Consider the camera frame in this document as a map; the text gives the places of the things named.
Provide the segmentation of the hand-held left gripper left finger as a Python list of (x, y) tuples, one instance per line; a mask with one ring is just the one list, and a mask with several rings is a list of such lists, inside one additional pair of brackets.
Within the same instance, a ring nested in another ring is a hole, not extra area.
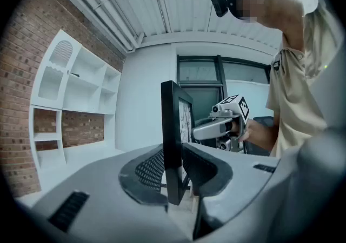
[(189, 242), (166, 196), (138, 178), (160, 164), (162, 153), (153, 145), (94, 161), (17, 203), (48, 242)]

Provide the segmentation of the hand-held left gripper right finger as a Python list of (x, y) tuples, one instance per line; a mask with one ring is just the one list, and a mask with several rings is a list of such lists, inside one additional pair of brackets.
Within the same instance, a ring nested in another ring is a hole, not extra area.
[(184, 143), (183, 162), (199, 195), (192, 234), (199, 239), (246, 209), (269, 182), (279, 159), (210, 151), (201, 145)]

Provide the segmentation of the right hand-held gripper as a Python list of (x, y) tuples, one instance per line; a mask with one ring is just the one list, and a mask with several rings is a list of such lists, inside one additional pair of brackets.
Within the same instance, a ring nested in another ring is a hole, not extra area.
[(249, 108), (243, 95), (226, 97), (214, 105), (210, 118), (200, 119), (192, 129), (195, 140), (216, 139), (216, 145), (224, 151), (232, 150), (232, 142), (238, 141), (237, 135), (231, 134), (232, 121), (245, 125), (248, 121)]

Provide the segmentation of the person's right hand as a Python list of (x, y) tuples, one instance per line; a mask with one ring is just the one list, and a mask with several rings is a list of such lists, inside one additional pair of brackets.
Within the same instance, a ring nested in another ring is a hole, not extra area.
[(232, 121), (231, 134), (237, 135), (238, 142), (248, 140), (250, 137), (252, 120), (248, 120), (245, 125)]

